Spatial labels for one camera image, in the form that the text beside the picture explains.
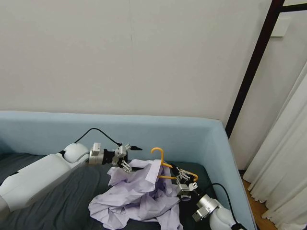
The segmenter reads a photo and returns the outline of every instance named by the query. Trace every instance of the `white curtain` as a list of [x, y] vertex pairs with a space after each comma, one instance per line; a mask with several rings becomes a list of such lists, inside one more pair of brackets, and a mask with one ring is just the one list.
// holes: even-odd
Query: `white curtain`
[[243, 178], [279, 230], [307, 224], [307, 63]]

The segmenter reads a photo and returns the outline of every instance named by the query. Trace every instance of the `light blue bed frame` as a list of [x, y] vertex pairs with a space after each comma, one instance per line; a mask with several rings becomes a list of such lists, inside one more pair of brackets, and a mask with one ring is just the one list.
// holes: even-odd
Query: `light blue bed frame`
[[[226, 187], [238, 221], [249, 230], [257, 229], [228, 138], [218, 120], [2, 111], [0, 153], [57, 153], [92, 127], [102, 129], [117, 142], [143, 148], [143, 151], [130, 151], [130, 159], [158, 159], [160, 154], [150, 154], [150, 150], [152, 147], [162, 147], [166, 161], [203, 165], [212, 183], [221, 183]], [[88, 148], [94, 142], [101, 142], [107, 149], [116, 147], [95, 130], [81, 140]], [[224, 191], [216, 186], [214, 189], [218, 200], [229, 207]]]

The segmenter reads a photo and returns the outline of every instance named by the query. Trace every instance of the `wooden floor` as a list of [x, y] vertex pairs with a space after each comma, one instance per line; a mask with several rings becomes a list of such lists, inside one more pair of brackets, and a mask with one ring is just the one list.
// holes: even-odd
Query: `wooden floor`
[[242, 181], [243, 181], [243, 185], [245, 188], [245, 192], [248, 196], [248, 201], [250, 203], [251, 210], [253, 211], [254, 218], [255, 218], [256, 224], [258, 225], [259, 229], [260, 230], [277, 230], [277, 228], [274, 226], [272, 222], [270, 222], [268, 219], [261, 218], [261, 215], [268, 209], [265, 207], [264, 204], [255, 201], [250, 196], [249, 191], [248, 191], [248, 187], [250, 183], [243, 179]]

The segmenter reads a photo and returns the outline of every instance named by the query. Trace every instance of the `gray bed sheet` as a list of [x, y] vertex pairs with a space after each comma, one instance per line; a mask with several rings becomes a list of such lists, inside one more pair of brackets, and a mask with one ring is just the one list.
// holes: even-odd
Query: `gray bed sheet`
[[[27, 153], [0, 155], [0, 183], [15, 171], [39, 160], [43, 156]], [[180, 168], [199, 176], [198, 186], [203, 189], [211, 181], [202, 165], [186, 162], [172, 162]], [[88, 204], [99, 194], [109, 189], [110, 165], [83, 166], [54, 188], [46, 197], [29, 207], [12, 212], [0, 222], [0, 230], [101, 230], [102, 223], [90, 217]], [[214, 190], [208, 195], [216, 197]], [[180, 222], [185, 230], [210, 230], [209, 219], [196, 223], [192, 214], [195, 204], [180, 202]], [[157, 222], [129, 220], [125, 230], [159, 230]]]

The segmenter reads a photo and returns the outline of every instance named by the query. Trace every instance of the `crumpled cloth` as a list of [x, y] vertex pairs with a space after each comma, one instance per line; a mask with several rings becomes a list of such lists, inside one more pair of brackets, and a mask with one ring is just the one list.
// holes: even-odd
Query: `crumpled cloth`
[[132, 160], [129, 164], [144, 169], [127, 174], [112, 167], [107, 174], [111, 175], [109, 185], [113, 187], [91, 201], [91, 217], [111, 230], [122, 229], [129, 219], [157, 221], [161, 230], [183, 230], [177, 185], [157, 178], [160, 174], [170, 176], [170, 169], [161, 166], [161, 160]]

